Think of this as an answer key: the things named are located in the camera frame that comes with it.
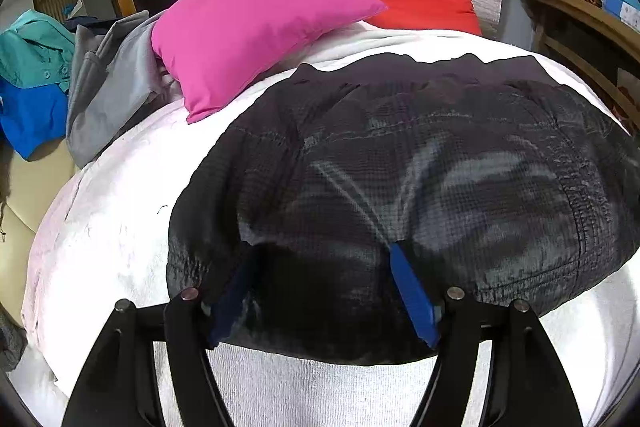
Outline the black quilted jacket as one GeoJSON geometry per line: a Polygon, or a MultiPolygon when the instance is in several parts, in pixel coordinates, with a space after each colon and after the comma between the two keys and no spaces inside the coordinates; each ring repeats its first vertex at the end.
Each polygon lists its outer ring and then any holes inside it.
{"type": "Polygon", "coordinates": [[[530,56],[299,66],[236,117],[172,210],[170,295],[249,255],[235,345],[331,363],[406,363],[390,273],[547,313],[639,247],[639,151],[530,56]]]}

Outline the blue garment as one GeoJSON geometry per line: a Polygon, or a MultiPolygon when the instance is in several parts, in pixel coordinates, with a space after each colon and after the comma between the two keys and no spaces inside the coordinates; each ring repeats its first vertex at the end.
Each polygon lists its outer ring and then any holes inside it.
{"type": "Polygon", "coordinates": [[[1,79],[1,129],[23,159],[65,136],[67,96],[56,84],[21,89],[1,79]]]}

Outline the grey garment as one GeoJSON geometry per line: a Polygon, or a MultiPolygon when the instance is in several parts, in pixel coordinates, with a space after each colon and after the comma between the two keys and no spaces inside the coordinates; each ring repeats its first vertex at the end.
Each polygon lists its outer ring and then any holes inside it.
{"type": "Polygon", "coordinates": [[[137,12],[103,35],[79,25],[66,117],[66,145],[85,167],[115,139],[164,105],[182,98],[177,80],[152,49],[160,17],[137,12]]]}

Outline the teal shirt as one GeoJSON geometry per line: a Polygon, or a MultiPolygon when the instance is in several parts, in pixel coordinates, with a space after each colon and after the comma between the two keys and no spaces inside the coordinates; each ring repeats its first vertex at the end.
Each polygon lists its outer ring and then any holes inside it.
{"type": "Polygon", "coordinates": [[[28,10],[1,33],[1,77],[18,89],[70,87],[75,36],[60,22],[28,10]]]}

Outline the wooden shelf unit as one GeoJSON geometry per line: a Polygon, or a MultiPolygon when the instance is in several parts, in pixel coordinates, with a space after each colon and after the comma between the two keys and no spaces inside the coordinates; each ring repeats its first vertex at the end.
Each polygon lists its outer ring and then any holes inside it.
{"type": "Polygon", "coordinates": [[[532,49],[581,75],[632,134],[639,132],[639,31],[602,0],[521,0],[532,49]]]}

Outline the magenta pillow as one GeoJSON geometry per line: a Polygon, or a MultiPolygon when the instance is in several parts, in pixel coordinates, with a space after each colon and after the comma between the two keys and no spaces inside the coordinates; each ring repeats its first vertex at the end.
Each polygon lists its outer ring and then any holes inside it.
{"type": "Polygon", "coordinates": [[[385,11],[380,0],[178,0],[152,30],[190,124],[323,35],[385,11]]]}

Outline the blue white box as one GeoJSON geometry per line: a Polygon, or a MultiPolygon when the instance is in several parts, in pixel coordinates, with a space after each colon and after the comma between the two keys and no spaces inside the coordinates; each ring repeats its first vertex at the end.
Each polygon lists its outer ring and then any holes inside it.
{"type": "Polygon", "coordinates": [[[602,9],[635,31],[640,31],[639,0],[601,0],[602,9]]]}

